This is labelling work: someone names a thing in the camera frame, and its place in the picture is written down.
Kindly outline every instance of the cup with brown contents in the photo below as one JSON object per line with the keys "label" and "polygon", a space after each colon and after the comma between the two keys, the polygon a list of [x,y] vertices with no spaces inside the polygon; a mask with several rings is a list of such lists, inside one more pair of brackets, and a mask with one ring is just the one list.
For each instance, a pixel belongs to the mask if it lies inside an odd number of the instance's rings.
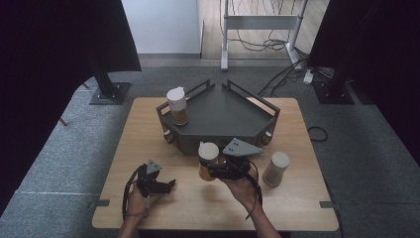
{"label": "cup with brown contents", "polygon": [[166,94],[166,98],[173,116],[173,123],[178,126],[185,125],[188,122],[188,113],[183,87],[170,90]]}

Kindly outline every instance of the white cup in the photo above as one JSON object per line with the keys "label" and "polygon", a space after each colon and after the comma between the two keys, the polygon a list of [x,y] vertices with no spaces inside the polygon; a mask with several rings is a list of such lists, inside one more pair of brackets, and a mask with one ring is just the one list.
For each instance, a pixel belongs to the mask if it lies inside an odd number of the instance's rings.
{"label": "white cup", "polygon": [[289,165],[290,159],[285,153],[275,152],[262,175],[263,181],[270,186],[280,185],[284,171]]}
{"label": "white cup", "polygon": [[183,87],[177,87],[166,94],[167,103],[173,116],[173,123],[185,125],[188,122],[186,99]]}

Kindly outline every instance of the table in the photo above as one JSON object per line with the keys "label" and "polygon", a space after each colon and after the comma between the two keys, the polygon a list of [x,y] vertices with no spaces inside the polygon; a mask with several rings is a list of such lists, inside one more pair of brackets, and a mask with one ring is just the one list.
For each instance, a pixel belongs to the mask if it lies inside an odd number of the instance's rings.
{"label": "table", "polygon": [[[272,141],[264,152],[250,157],[260,170],[263,209],[279,231],[334,231],[338,221],[313,151],[298,103],[293,98],[267,98],[281,109]],[[137,98],[132,106],[114,161],[102,190],[92,224],[96,228],[120,228],[124,186],[133,171],[153,159],[162,166],[158,181],[176,179],[171,194],[152,207],[140,229],[255,230],[245,220],[245,208],[220,181],[204,181],[198,175],[198,159],[185,157],[163,138],[156,107],[165,98]],[[277,151],[291,160],[278,187],[262,180],[270,156]]]}

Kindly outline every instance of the wrist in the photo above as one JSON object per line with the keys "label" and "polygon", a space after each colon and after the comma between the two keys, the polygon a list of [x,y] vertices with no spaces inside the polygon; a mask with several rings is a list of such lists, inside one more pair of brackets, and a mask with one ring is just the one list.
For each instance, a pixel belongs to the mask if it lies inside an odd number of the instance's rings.
{"label": "wrist", "polygon": [[128,224],[133,224],[133,225],[137,226],[143,218],[144,218],[143,214],[126,216],[125,222],[128,223]]}

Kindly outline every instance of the tray handle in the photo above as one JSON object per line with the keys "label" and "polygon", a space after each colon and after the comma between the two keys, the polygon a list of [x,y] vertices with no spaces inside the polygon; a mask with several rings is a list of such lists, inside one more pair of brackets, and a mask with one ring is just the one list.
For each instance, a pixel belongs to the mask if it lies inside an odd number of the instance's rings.
{"label": "tray handle", "polygon": [[256,99],[257,101],[259,101],[260,103],[262,103],[263,105],[267,106],[269,109],[274,111],[274,115],[273,118],[271,118],[271,122],[272,122],[272,127],[271,127],[271,131],[266,131],[263,135],[262,135],[262,143],[267,146],[268,143],[271,141],[272,139],[272,134],[274,133],[274,129],[275,129],[275,125],[278,119],[278,115],[280,114],[280,108],[274,106],[272,103],[270,103],[269,101],[263,99],[262,97],[255,95],[247,90],[245,90],[243,87],[241,87],[240,85],[236,84],[235,82],[231,81],[231,80],[227,80],[227,85],[226,85],[226,89],[227,90],[232,90],[233,92],[236,92],[233,88],[232,85],[234,85],[235,87],[241,89],[243,92],[245,92],[246,94],[248,94],[249,96],[251,96],[252,98]]}

